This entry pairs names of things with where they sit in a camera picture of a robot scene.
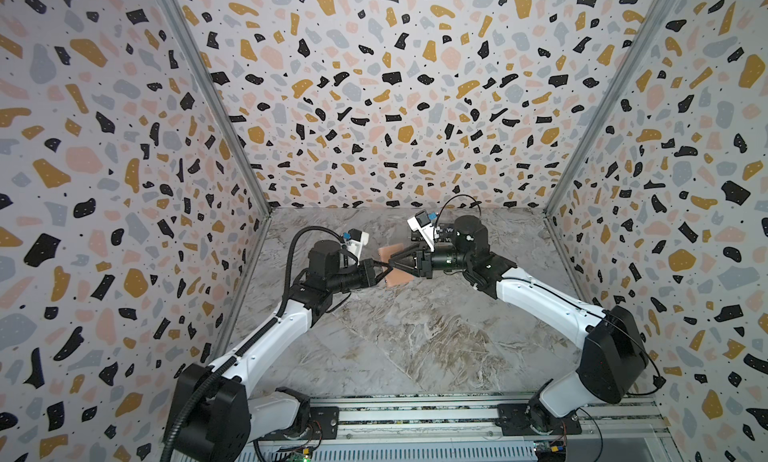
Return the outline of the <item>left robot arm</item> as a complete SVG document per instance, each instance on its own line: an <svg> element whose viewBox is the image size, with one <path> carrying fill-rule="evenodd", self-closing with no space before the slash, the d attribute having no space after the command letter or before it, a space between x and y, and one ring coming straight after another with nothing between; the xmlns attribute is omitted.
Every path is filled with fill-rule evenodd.
<svg viewBox="0 0 768 462"><path fill-rule="evenodd" d="M223 356L181 373L161 460L179 452L196 461L234 461L266 435L311 435L309 396L287 388L260 398L252 393L266 370L330 310L335 294L374 287L391 270L385 262L358 259L335 240L316 243L303 279L289 281L270 318Z"/></svg>

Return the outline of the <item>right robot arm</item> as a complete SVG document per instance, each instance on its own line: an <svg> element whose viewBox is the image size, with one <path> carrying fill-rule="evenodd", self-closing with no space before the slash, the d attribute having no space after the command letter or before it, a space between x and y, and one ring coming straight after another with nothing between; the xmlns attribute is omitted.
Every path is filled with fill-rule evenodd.
<svg viewBox="0 0 768 462"><path fill-rule="evenodd" d="M412 243L390 256L391 266L419 278L458 272L473 289L526 311L580 350L576 369L545 383L528 401L525 416L533 431L549 434L582 407L621 402L651 364L629 311L606 310L539 281L491 250L479 218L440 224L437 214L421 211L408 226Z"/></svg>

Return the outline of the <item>tan leather card holder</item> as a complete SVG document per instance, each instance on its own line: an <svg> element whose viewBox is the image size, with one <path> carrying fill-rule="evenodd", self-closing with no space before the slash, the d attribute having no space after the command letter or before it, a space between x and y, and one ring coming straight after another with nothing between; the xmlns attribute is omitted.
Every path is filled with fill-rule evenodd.
<svg viewBox="0 0 768 462"><path fill-rule="evenodd" d="M413 255L413 251L418 248L418 244L399 243L378 249L380 260L392 267L392 271L384 278L387 288L405 285L418 276Z"/></svg>

